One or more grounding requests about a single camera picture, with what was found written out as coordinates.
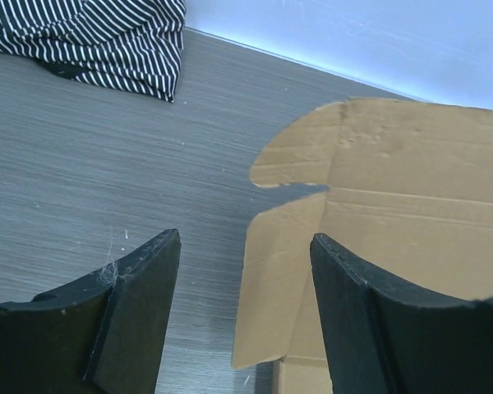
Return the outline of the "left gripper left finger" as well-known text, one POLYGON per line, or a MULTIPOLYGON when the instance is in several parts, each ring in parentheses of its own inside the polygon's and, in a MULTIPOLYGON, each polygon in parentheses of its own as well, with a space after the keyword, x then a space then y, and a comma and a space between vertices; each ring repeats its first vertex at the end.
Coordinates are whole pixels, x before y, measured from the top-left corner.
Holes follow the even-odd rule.
POLYGON ((28 302, 0 303, 0 393, 152 393, 177 281, 180 234, 28 302))

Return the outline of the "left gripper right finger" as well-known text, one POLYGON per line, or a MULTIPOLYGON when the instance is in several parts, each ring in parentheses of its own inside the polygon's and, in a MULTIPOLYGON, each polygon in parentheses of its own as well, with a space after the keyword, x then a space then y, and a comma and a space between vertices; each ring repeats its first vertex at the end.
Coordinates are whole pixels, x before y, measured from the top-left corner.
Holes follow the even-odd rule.
POLYGON ((493 297, 418 286, 323 233, 310 258, 334 392, 493 393, 493 297))

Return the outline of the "brown cardboard box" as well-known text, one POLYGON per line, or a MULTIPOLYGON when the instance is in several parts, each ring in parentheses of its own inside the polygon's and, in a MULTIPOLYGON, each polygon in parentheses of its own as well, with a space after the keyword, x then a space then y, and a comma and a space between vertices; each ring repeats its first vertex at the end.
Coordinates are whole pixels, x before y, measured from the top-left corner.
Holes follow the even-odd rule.
POLYGON ((311 271, 315 234, 440 294, 493 297, 493 110, 331 103, 283 129, 250 178, 322 187, 256 215, 246 233, 232 366, 272 363, 276 393, 336 393, 311 271))

